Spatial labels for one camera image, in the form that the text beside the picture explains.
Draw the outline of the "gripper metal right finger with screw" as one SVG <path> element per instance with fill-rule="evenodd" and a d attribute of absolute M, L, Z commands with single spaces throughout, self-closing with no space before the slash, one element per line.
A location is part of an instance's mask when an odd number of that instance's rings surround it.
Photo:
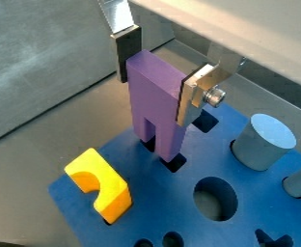
<path fill-rule="evenodd" d="M 241 68 L 245 57 L 212 43 L 207 52 L 207 63 L 201 65 L 181 81 L 176 122 L 188 126 L 201 115 L 205 104 L 217 107 L 225 92 L 217 85 Z"/>

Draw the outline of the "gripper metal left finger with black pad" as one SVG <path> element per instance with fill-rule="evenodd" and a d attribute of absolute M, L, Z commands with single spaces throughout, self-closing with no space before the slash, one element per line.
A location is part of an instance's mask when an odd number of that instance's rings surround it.
<path fill-rule="evenodd" d="M 127 60 L 141 51 L 141 28 L 135 24 L 128 0 L 97 0 L 108 22 L 117 55 L 117 77 L 128 81 Z"/>

